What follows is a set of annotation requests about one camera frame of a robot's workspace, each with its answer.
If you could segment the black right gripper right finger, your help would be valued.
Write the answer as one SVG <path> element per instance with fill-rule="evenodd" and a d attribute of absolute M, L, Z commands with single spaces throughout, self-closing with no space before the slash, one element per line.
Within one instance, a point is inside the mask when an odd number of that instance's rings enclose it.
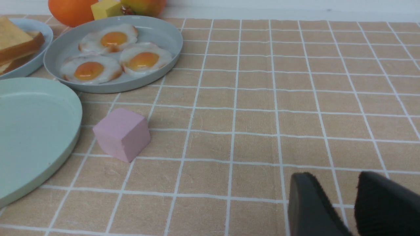
<path fill-rule="evenodd" d="M 420 196 L 378 173 L 363 171 L 354 216 L 361 236 L 418 236 Z"/>

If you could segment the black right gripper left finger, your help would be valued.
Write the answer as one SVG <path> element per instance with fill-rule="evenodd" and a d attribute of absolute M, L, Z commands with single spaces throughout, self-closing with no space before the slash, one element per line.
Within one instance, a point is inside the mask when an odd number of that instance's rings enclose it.
<path fill-rule="evenodd" d="M 291 236 L 353 235 L 311 173 L 291 175 L 288 221 Z"/>

